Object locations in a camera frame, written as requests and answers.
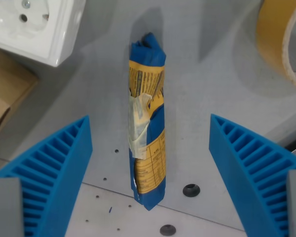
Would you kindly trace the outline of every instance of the yellow label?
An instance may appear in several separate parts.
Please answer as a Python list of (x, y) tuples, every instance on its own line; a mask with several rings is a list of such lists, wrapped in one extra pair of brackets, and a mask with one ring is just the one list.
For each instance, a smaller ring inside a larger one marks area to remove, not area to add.
[(161, 183), (166, 176), (165, 130), (152, 143), (145, 147), (147, 158), (135, 159), (137, 190), (145, 194)]
[(148, 67), (129, 61), (129, 89), (133, 97), (146, 93), (154, 97), (164, 83), (164, 66)]

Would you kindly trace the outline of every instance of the blue plastic wrapping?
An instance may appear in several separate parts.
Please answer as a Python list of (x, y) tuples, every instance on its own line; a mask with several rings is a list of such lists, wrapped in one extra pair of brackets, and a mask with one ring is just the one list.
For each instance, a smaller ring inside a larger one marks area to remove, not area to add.
[[(147, 87), (151, 85), (151, 81), (153, 81), (151, 78), (157, 79), (156, 84), (159, 83), (155, 85), (154, 93), (151, 93), (152, 100), (151, 104), (148, 104), (148, 110), (153, 107), (153, 111), (150, 112), (150, 121), (147, 127), (147, 145), (155, 146), (157, 144), (158, 147), (155, 148), (153, 152), (152, 149), (150, 149), (151, 154), (148, 155), (145, 160), (134, 158), (132, 150), (129, 149), (131, 188), (134, 191), (135, 200), (142, 204), (147, 210), (151, 210), (164, 198), (166, 186), (163, 105), (165, 59), (166, 55), (152, 33), (146, 35), (141, 42), (138, 41), (131, 46), (130, 84), (135, 80), (135, 87), (137, 86), (136, 92), (133, 91), (131, 96), (135, 98), (140, 94), (138, 93), (140, 90), (145, 91), (143, 87), (145, 85)], [(155, 70), (157, 73), (154, 75), (148, 72), (154, 72)], [(144, 165), (147, 164), (147, 162), (151, 162), (152, 169), (149, 164), (145, 166), (149, 166), (146, 171), (140, 170), (140, 164)]]

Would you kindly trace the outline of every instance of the wrapped package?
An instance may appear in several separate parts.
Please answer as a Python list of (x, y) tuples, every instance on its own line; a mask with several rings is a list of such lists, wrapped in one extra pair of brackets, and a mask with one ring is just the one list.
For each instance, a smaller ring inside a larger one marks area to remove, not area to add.
[(147, 210), (164, 197), (166, 154), (164, 64), (152, 33), (133, 43), (129, 60), (129, 159), (134, 198)]

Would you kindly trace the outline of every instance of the roll of tape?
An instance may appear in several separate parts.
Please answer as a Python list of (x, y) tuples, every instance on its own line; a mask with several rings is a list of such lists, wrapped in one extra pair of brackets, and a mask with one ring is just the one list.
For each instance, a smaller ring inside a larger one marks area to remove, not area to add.
[(296, 85), (289, 43), (296, 22), (296, 0), (264, 0), (257, 24), (257, 47), (267, 63)]

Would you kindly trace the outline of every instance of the black screw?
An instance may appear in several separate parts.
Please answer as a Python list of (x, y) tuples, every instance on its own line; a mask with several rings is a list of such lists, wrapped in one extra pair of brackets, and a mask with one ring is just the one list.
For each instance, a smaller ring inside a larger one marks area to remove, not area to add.
[(183, 188), (183, 194), (189, 198), (196, 197), (201, 192), (201, 189), (196, 184), (188, 184)]
[(176, 233), (176, 228), (173, 225), (164, 225), (160, 228), (160, 234), (163, 236), (172, 236)]

